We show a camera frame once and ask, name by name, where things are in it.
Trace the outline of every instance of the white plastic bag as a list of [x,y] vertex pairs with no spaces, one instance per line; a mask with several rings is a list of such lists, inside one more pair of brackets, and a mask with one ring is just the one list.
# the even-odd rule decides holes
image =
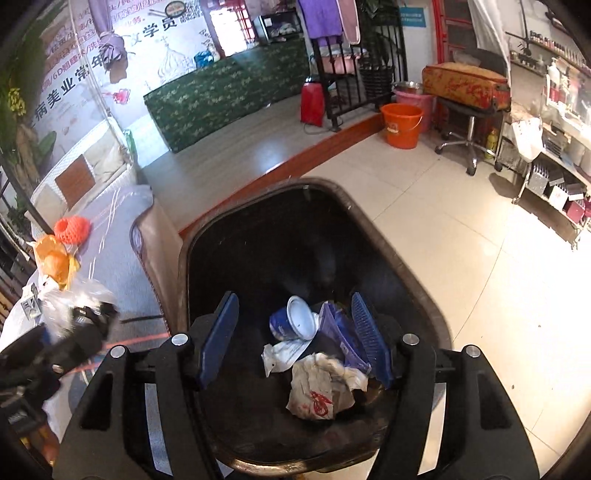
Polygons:
[[355,399],[351,389],[367,390],[367,376],[324,353],[308,355],[294,363],[289,410],[304,420],[331,420],[338,412],[351,408]]
[[285,340],[276,345],[266,344],[262,351],[262,362],[265,365],[265,376],[289,370],[306,351],[312,340]]
[[116,305],[115,302],[115,296],[100,282],[75,277],[69,290],[46,292],[41,298],[41,310],[52,340],[57,340],[72,331],[75,307],[90,307],[98,312],[101,303]]

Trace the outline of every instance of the box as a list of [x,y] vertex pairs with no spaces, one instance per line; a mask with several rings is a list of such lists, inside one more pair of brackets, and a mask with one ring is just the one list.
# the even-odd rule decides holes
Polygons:
[[580,223],[585,214],[585,203],[582,200],[568,200],[564,206],[566,216],[574,223]]
[[558,185],[560,183],[564,183],[564,174],[562,173],[562,169],[553,168],[550,171],[550,176],[548,177],[548,185],[553,187],[554,185]]
[[548,185],[548,169],[541,162],[532,165],[530,180],[527,183],[528,190],[542,196]]
[[585,189],[580,183],[571,183],[566,186],[569,193],[569,200],[583,200],[585,198]]
[[561,183],[553,187],[548,184],[545,194],[548,196],[548,203],[557,210],[562,210],[564,204],[569,199],[569,194],[566,192],[566,185]]

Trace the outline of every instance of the orange suitcase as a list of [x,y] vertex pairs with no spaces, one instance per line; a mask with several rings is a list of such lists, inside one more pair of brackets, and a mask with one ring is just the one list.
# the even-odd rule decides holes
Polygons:
[[440,63],[423,69],[423,90],[484,111],[511,107],[511,89],[499,73],[463,63]]

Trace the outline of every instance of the brown cushion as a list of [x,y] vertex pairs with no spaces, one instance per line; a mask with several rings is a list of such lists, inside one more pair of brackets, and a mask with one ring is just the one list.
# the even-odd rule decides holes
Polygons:
[[95,186],[95,180],[84,155],[80,155],[56,177],[56,184],[66,199],[68,209],[71,209],[86,192]]

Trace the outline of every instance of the metal bowl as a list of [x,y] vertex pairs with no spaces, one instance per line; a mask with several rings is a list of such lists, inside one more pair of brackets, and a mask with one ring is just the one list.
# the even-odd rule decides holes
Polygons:
[[394,90],[404,93],[413,93],[415,95],[423,94],[423,84],[418,82],[396,82]]

